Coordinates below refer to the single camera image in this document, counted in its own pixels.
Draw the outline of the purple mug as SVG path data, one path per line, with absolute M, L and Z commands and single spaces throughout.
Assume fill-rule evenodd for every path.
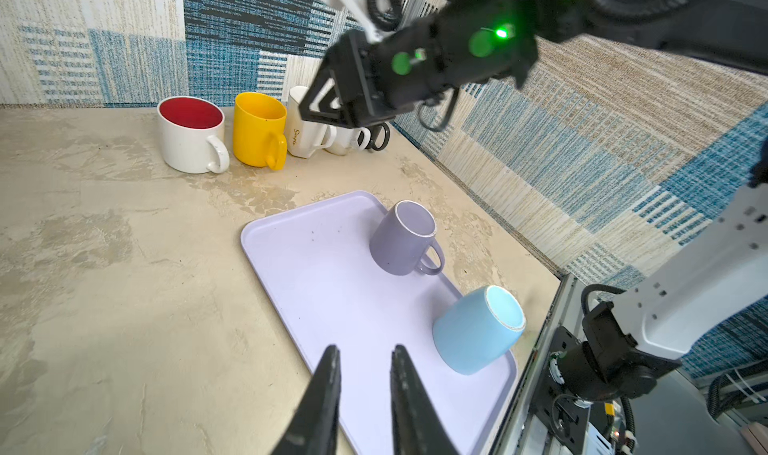
M 439 275 L 445 257 L 436 240 L 437 222 L 431 212 L 412 200 L 397 202 L 374 231 L 369 249 L 386 272 L 405 276 L 416 270 Z

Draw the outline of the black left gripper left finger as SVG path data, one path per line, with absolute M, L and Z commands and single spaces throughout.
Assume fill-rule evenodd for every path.
M 329 345 L 271 454 L 335 454 L 340 395 L 340 351 L 336 345 Z

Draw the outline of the white speckled mug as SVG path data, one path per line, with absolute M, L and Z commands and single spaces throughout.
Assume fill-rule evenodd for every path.
M 326 148 L 329 153 L 344 156 L 354 151 L 365 150 L 371 141 L 371 131 L 367 127 L 335 127 L 336 137 Z

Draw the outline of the white mug dark rim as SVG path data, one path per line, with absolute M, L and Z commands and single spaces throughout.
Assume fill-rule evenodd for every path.
M 221 108 L 201 98 L 173 96 L 158 103 L 157 113 L 162 157 L 171 168 L 188 174 L 229 169 Z

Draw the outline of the yellow mug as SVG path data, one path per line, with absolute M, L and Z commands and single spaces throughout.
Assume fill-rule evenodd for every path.
M 238 94 L 233 122 L 235 157 L 252 167 L 282 170 L 288 147 L 286 120 L 287 109 L 278 99 L 258 92 Z

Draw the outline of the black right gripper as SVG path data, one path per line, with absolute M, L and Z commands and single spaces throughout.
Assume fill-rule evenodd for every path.
M 326 54 L 328 76 L 317 76 L 299 102 L 304 121 L 362 127 L 412 111 L 444 93 L 437 18 L 422 17 L 370 43 L 350 30 Z

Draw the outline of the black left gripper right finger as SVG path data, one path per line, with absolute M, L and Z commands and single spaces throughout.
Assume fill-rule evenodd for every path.
M 392 353 L 390 392 L 395 454 L 458 453 L 403 345 L 397 345 Z

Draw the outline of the light blue mug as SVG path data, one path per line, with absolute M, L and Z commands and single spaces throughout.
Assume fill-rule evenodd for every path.
M 461 297 L 433 324 L 435 347 L 454 371 L 472 375 L 504 356 L 520 339 L 527 318 L 505 288 L 488 285 Z

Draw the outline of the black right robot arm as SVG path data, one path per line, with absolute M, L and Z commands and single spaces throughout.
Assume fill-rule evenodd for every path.
M 635 398 L 723 364 L 706 334 L 767 294 L 767 0 L 321 0 L 359 22 L 300 106 L 395 120 L 585 282 L 552 376 Z

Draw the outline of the white tall mug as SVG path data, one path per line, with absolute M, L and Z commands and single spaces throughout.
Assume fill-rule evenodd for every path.
M 306 94 L 306 86 L 297 85 L 288 92 L 287 120 L 284 135 L 291 155 L 308 159 L 316 151 L 329 148 L 337 137 L 335 126 L 305 121 L 299 104 Z

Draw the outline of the black mug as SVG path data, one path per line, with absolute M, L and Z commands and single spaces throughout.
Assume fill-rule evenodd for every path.
M 387 122 L 371 125 L 368 127 L 371 137 L 366 147 L 371 151 L 384 150 L 390 141 L 391 130 L 390 125 Z

